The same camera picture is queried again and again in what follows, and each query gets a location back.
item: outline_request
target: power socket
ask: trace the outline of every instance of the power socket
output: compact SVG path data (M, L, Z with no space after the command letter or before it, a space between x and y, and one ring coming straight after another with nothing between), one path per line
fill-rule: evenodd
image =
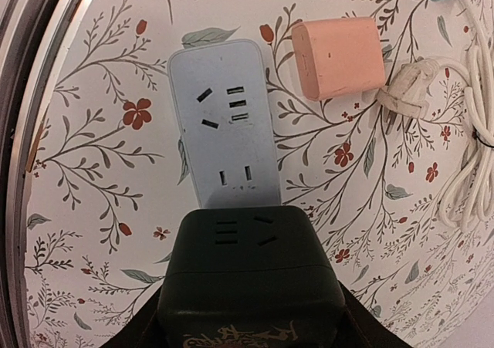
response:
M249 40L176 52L168 63L185 154L202 208L281 202L259 47Z
M157 318L170 347L329 348L344 306L302 209L202 209L181 223Z

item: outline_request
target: white cable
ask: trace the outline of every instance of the white cable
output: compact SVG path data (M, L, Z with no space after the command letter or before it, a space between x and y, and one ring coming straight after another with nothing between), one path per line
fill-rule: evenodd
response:
M424 118L428 111L424 100L427 87L441 68L456 70L467 82L465 106L478 139L468 146L467 162L448 179L439 201L442 222L467 232L494 217L494 149L486 146L494 146L494 53L489 51L482 24L475 18L469 0L461 2L477 38L468 51L468 67L442 57L407 64L389 87L379 91L377 101L406 117Z
M434 58L440 67L456 70L468 83L465 105L477 136L494 146L494 66L482 25L475 18L469 0L461 0L475 26L478 45L468 53L468 69L451 59ZM470 144L469 161L445 184L439 204L439 217L447 226L471 230L494 215L494 153L491 147L476 141Z

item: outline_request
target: floral wallpaper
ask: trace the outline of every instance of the floral wallpaper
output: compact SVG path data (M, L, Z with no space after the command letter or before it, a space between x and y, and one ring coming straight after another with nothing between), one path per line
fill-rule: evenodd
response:
M492 39L492 0L471 0ZM34 347L98 347L157 290L181 219L197 207L167 59L248 38L266 66L284 204L313 221L340 281L412 346L438 346L494 282L494 230L438 220L471 130L464 83L446 69L430 108L389 135L375 93L302 97L290 29L375 18L389 79L404 63L463 59L475 38L454 1L93 0L51 95L29 203Z

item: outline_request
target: pink charger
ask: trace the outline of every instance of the pink charger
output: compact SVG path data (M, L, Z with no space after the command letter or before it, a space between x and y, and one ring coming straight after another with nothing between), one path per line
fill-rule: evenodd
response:
M292 30L303 95L314 101L381 88L381 41L371 18L301 22Z

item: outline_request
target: white power strip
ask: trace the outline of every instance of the white power strip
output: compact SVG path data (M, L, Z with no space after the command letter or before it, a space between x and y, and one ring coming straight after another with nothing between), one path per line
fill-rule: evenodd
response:
M249 40L176 52L168 63L202 208L280 205L264 67Z

